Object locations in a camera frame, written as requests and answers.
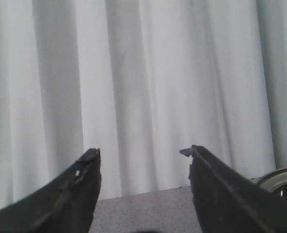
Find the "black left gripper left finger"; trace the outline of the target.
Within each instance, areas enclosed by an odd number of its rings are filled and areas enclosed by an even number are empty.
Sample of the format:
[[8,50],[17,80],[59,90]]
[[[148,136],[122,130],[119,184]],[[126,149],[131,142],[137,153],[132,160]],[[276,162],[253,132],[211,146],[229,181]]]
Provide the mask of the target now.
[[0,233],[87,233],[100,187],[100,150],[89,149],[50,183],[0,209]]

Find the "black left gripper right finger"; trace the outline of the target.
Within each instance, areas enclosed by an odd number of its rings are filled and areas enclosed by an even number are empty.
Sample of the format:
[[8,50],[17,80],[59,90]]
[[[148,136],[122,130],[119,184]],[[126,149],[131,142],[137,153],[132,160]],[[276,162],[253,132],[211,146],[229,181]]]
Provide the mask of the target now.
[[287,200],[227,166],[205,147],[180,151],[192,157],[193,203],[205,233],[287,233]]

